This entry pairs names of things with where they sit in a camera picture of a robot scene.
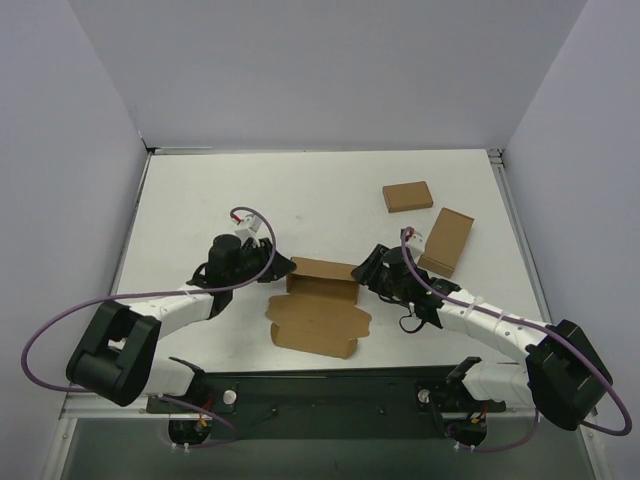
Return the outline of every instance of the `flattened cardboard box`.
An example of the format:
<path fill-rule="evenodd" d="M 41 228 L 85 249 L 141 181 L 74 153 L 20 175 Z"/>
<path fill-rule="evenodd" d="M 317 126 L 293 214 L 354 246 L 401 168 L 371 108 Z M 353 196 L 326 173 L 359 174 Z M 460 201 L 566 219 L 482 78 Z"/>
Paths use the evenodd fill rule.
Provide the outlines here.
<path fill-rule="evenodd" d="M 382 195 L 389 213 L 407 212 L 433 206 L 433 198 L 427 182 L 386 185 L 382 187 Z"/>
<path fill-rule="evenodd" d="M 293 257 L 288 295 L 269 299 L 266 316 L 274 345 L 329 357 L 349 358 L 358 338 L 369 335 L 371 315 L 356 308 L 353 265 Z"/>
<path fill-rule="evenodd" d="M 451 278 L 467 243 L 473 218 L 443 208 L 431 229 L 418 266 Z"/>

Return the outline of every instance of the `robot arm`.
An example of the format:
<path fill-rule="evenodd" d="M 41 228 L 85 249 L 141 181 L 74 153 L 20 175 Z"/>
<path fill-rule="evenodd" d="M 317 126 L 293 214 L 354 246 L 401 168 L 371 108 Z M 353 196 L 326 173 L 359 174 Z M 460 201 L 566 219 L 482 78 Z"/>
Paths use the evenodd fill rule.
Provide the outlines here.
<path fill-rule="evenodd" d="M 424 250 L 420 234 L 413 232 L 407 246 L 410 255 L 418 257 Z M 405 306 L 412 316 L 420 319 L 418 328 L 408 333 L 416 333 L 430 323 L 468 335 L 514 360 L 509 364 L 474 361 L 462 378 L 462 384 L 474 400 L 503 401 L 511 407 L 535 407 L 560 428 L 575 430 L 604 396 L 604 387 L 582 362 L 544 333 L 552 330 L 562 336 L 611 383 L 611 376 L 593 346 L 574 323 L 563 320 L 553 326 L 524 319 L 541 327 L 542 332 L 514 325 L 502 319 L 506 312 L 484 303 L 482 298 L 474 297 L 459 285 L 430 278 L 419 268 L 416 271 L 438 295 L 425 290 L 416 281 L 405 264 L 401 247 L 376 246 L 353 270 L 352 276 L 382 300 Z M 493 312 L 498 318 L 481 310 Z"/>
<path fill-rule="evenodd" d="M 67 378 L 120 406 L 141 394 L 184 395 L 200 370 L 173 357 L 157 358 L 156 344 L 186 325 L 215 317 L 233 299 L 232 290 L 209 293 L 208 289 L 237 285 L 264 269 L 273 245 L 269 239 L 257 238 L 260 225 L 256 216 L 248 215 L 239 220 L 234 235 L 217 236 L 208 261 L 180 287 L 184 295 L 129 305 L 101 304 L 67 364 Z M 276 252 L 257 281 L 278 280 L 295 268 L 295 263 Z"/>

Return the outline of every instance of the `screw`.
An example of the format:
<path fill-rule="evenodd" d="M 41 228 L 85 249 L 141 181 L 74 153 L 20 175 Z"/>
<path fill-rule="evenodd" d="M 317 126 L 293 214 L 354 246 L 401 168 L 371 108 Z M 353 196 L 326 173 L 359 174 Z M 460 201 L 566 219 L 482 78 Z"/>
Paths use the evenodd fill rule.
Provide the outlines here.
<path fill-rule="evenodd" d="M 426 388 L 423 388 L 422 390 L 420 390 L 418 392 L 418 401 L 420 403 L 429 403 L 429 394 L 431 392 L 429 392 L 429 390 L 427 390 Z"/>
<path fill-rule="evenodd" d="M 222 401 L 225 403 L 225 405 L 233 405 L 234 403 L 236 403 L 237 398 L 238 394 L 233 390 L 226 390 L 222 394 Z"/>

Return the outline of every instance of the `cardboard sheet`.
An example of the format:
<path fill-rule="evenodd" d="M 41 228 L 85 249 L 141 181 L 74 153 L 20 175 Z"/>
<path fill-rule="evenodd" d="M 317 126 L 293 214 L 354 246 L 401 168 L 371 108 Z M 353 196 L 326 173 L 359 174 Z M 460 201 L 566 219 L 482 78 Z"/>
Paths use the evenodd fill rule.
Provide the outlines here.
<path fill-rule="evenodd" d="M 358 338 L 369 335 L 371 315 L 356 308 L 359 285 L 353 265 L 309 258 L 291 259 L 288 295 L 269 299 L 266 312 L 274 345 L 303 352 L 349 358 Z"/>

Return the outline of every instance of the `white wall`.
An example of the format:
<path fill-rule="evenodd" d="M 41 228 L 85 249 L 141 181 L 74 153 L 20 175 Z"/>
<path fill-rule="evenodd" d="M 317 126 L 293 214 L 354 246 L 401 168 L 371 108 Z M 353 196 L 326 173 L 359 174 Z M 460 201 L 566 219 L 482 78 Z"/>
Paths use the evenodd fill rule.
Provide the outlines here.
<path fill-rule="evenodd" d="M 145 151 L 64 0 L 0 14 L 0 478 L 40 472 L 63 402 L 29 383 L 20 350 L 48 317 L 108 291 Z M 36 344 L 64 382 L 87 315 Z"/>
<path fill-rule="evenodd" d="M 585 327 L 638 419 L 640 3 L 590 0 L 508 144 L 506 171 L 551 313 Z M 620 427 L 613 403 L 601 422 Z M 609 438 L 638 478 L 640 427 Z"/>
<path fill-rule="evenodd" d="M 151 146 L 506 145 L 585 0 L 70 0 Z"/>

